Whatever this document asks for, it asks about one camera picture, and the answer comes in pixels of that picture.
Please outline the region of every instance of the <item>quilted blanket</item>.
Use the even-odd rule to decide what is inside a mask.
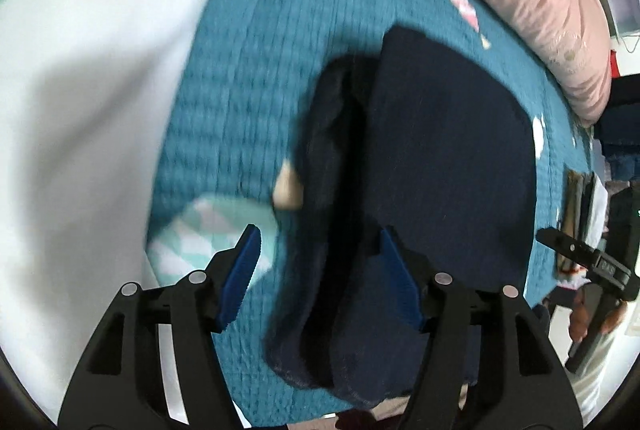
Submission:
[[[149,238],[205,193],[269,204],[322,68],[348,52],[377,54],[394,23],[460,51],[513,93],[536,140],[536,227],[556,225],[564,172],[591,169],[590,139],[553,76],[482,0],[209,0],[168,124]],[[247,293],[238,320],[214,337],[232,397],[256,426],[347,408],[323,390],[293,389],[262,357],[281,289],[295,279],[286,266],[295,214],[276,218],[273,267]],[[552,252],[535,242],[530,304],[554,287],[553,268]]]

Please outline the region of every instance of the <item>human hand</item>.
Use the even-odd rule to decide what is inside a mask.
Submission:
[[[600,332],[602,334],[609,334],[615,330],[625,319],[626,309],[626,302],[622,302],[620,307],[610,312]],[[584,288],[578,289],[578,294],[574,300],[574,310],[571,313],[569,321],[569,336],[574,342],[580,343],[587,336],[590,322],[589,312],[584,305]]]

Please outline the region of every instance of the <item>dark clothing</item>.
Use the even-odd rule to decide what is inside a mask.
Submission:
[[[622,103],[623,96],[629,100],[640,94],[635,86],[629,86],[625,93],[619,92],[616,102]],[[611,178],[615,181],[640,179],[640,102],[607,106],[596,124],[596,137],[602,144],[602,154],[611,167]]]
[[[268,362],[293,384],[370,408],[411,391],[429,339],[402,320],[380,227],[468,286],[522,291],[536,205],[531,121],[482,68],[400,27],[385,35],[379,64],[332,63],[311,110],[297,264],[305,288]]]
[[[607,108],[640,103],[640,74],[611,80],[611,93]]]

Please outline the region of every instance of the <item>white sheet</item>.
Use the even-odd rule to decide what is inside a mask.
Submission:
[[[0,345],[57,420],[143,251],[154,172],[206,0],[0,0]]]

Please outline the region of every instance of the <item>red object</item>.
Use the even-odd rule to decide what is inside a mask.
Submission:
[[[611,77],[620,77],[620,69],[618,68],[615,50],[611,51]]]

